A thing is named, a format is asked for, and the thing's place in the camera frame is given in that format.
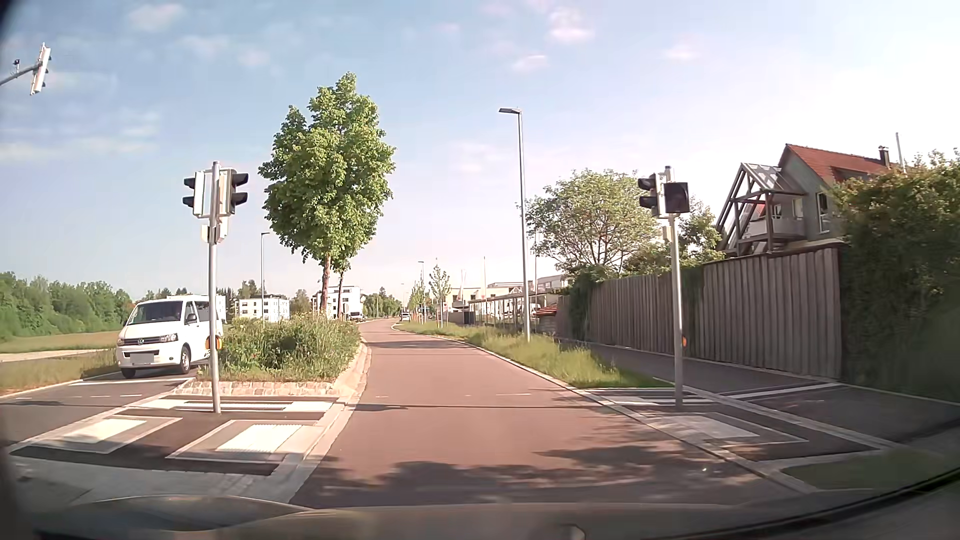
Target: chimney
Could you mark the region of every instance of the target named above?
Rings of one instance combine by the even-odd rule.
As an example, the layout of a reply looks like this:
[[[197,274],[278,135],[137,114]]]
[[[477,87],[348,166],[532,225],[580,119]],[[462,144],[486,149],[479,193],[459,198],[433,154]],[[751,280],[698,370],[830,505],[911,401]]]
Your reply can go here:
[[[883,166],[890,168],[890,151],[887,150],[886,146],[880,146],[880,161],[883,161]]]

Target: red asphalt path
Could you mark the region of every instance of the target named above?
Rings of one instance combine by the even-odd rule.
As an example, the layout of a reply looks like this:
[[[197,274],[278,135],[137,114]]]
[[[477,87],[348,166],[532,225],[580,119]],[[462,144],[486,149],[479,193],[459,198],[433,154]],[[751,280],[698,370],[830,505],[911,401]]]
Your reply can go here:
[[[737,504],[796,493],[470,346],[361,325],[367,387],[290,501]]]

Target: license plate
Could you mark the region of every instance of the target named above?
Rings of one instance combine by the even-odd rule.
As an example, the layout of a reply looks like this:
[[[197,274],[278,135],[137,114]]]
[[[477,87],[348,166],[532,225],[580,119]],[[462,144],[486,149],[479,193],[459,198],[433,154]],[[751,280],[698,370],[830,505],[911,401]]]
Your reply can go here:
[[[154,363],[154,355],[148,353],[131,353],[130,360],[133,365],[152,364]]]

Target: van windshield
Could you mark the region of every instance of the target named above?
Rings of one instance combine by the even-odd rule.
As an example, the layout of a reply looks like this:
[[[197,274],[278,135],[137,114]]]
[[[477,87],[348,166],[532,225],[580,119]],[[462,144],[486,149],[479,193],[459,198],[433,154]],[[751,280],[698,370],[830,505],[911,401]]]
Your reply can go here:
[[[139,325],[142,323],[169,323],[179,321],[182,309],[182,301],[140,304],[133,309],[133,313],[127,324]]]

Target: parked car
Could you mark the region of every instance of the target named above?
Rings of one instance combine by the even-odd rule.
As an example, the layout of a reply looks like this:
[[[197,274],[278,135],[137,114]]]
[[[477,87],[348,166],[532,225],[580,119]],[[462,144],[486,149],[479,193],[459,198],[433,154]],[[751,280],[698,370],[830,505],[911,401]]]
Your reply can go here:
[[[205,296],[176,296],[137,304],[117,335],[120,373],[127,379],[142,369],[177,367],[180,373],[187,373],[194,363],[210,356],[209,322],[210,306]],[[217,335],[223,333],[220,319]]]

